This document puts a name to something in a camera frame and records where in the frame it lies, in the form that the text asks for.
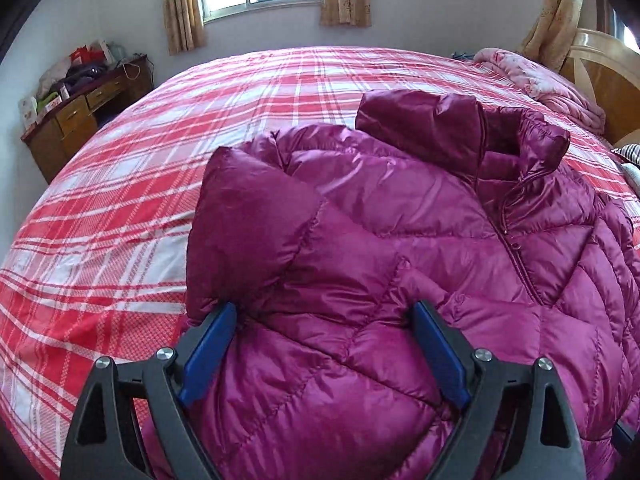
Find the magenta puffer down jacket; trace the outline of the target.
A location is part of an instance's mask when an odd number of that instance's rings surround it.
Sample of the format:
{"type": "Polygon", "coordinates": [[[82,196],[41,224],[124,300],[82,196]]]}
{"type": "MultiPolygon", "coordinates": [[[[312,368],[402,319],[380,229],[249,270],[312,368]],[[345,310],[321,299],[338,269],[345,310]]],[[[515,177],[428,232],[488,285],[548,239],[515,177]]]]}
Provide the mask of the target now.
{"type": "Polygon", "coordinates": [[[454,411],[409,330],[430,302],[500,360],[558,369],[586,475],[639,422],[639,256],[624,207],[524,108],[366,94],[352,127],[218,148],[186,250],[186,322],[239,327],[192,427],[227,479],[422,479],[454,411]]]}

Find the red white plaid bedspread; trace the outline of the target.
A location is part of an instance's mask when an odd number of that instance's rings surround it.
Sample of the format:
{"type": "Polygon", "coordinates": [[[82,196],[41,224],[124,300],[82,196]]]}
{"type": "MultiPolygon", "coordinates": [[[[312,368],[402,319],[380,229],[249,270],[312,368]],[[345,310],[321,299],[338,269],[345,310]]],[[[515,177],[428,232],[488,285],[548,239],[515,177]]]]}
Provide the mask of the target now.
{"type": "MultiPolygon", "coordinates": [[[[1,268],[1,417],[41,477],[94,361],[147,358],[186,322],[186,250],[209,159],[256,136],[352,127],[371,92],[470,96],[567,131],[564,162],[594,189],[620,180],[596,138],[485,63],[372,48],[232,56],[169,79],[99,131],[28,215],[1,268]]],[[[639,255],[639,216],[624,207],[639,255]]]]}

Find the white floral pillow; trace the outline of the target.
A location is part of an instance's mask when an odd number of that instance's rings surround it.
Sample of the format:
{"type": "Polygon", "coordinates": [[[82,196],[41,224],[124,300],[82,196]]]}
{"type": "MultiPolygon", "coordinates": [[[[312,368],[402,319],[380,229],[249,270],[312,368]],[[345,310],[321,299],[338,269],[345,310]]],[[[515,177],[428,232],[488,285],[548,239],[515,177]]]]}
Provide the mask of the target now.
{"type": "Polygon", "coordinates": [[[620,165],[620,171],[634,194],[640,198],[640,168],[631,162],[624,162],[620,165]]]}

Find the striped pillow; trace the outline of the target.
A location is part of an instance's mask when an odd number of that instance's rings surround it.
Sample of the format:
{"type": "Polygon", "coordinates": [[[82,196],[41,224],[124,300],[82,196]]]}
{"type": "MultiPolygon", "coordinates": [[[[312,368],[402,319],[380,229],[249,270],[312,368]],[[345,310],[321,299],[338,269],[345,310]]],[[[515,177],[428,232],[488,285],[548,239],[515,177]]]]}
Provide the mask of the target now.
{"type": "Polygon", "coordinates": [[[613,148],[612,152],[624,162],[640,167],[640,144],[626,144],[620,148],[613,148]]]}

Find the brown wooden desk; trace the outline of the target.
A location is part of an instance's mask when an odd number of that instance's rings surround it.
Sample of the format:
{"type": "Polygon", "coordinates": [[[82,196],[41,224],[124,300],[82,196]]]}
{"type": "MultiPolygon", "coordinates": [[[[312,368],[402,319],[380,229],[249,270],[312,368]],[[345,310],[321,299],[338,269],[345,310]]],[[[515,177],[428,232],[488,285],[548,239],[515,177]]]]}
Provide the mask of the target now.
{"type": "Polygon", "coordinates": [[[23,136],[44,180],[50,183],[102,127],[153,89],[153,63],[139,54],[56,104],[23,136]]]}

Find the pink floral blanket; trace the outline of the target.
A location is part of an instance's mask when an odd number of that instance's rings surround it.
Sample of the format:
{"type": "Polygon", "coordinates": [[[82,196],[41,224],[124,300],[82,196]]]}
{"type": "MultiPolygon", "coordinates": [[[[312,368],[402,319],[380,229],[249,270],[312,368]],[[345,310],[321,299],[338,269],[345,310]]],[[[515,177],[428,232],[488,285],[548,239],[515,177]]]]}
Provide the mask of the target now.
{"type": "Polygon", "coordinates": [[[479,50],[473,61],[490,65],[516,88],[552,112],[567,116],[597,136],[604,135],[605,111],[563,76],[520,54],[498,48],[479,50]]]}

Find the clutter pile on desk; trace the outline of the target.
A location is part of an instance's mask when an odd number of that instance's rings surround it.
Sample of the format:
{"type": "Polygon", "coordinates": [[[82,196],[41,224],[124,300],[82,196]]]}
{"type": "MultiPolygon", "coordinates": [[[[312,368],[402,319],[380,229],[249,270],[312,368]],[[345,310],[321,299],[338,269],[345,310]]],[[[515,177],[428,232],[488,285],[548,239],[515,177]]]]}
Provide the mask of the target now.
{"type": "Polygon", "coordinates": [[[132,64],[142,56],[143,53],[128,55],[120,44],[105,40],[96,40],[73,50],[40,76],[34,94],[25,96],[18,103],[25,131],[35,128],[54,104],[68,100],[110,70],[132,64]]]}

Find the wooden bed headboard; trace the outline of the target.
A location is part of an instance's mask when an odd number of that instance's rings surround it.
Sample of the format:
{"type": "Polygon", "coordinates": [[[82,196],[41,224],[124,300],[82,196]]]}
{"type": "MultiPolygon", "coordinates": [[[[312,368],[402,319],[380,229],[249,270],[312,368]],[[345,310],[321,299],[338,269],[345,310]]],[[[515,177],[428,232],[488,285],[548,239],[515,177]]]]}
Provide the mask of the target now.
{"type": "Polygon", "coordinates": [[[640,56],[604,32],[578,28],[560,74],[605,112],[614,148],[639,143],[640,56]]]}

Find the side beige curtain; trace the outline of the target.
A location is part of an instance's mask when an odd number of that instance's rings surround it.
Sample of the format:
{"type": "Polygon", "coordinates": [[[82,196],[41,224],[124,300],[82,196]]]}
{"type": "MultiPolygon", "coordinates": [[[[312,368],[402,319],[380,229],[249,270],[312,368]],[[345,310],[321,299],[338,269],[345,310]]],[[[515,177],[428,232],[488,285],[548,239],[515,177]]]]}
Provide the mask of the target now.
{"type": "Polygon", "coordinates": [[[584,0],[544,0],[520,53],[559,73],[576,35],[584,0]]]}

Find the left beige curtain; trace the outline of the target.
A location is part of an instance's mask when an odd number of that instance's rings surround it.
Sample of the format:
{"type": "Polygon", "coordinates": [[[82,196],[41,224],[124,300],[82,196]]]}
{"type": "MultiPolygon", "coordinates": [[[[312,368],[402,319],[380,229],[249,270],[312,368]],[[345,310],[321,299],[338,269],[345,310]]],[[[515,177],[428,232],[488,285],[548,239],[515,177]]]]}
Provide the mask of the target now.
{"type": "Polygon", "coordinates": [[[204,47],[204,22],[198,0],[163,0],[168,52],[177,55],[204,47]]]}

